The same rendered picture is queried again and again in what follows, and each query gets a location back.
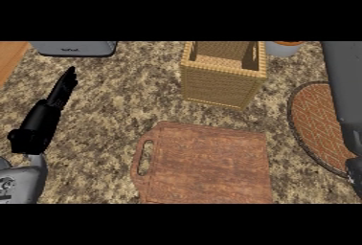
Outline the tan wicker basket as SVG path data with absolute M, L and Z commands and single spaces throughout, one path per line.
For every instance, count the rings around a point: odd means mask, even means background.
M 266 81 L 263 41 L 186 41 L 180 89 L 186 100 L 244 110 Z

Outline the brown wooden cutting board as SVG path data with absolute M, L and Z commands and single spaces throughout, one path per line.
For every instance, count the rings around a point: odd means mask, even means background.
M 266 135 L 159 122 L 142 136 L 130 174 L 152 204 L 270 204 Z

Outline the round brown woven placemat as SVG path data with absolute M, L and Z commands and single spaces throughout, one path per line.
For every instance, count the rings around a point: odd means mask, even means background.
M 344 145 L 326 81 L 307 82 L 292 90 L 287 101 L 287 120 L 307 155 L 329 172 L 347 178 L 346 160 L 354 154 Z

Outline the pale cup with orange top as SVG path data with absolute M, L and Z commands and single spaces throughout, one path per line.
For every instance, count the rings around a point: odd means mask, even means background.
M 266 53 L 270 56 L 288 57 L 292 56 L 303 45 L 303 41 L 285 42 L 285 41 L 266 41 Z

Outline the grey toaster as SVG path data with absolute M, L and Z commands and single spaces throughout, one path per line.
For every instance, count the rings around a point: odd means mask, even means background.
M 43 56 L 111 56 L 115 41 L 31 41 L 31 46 Z

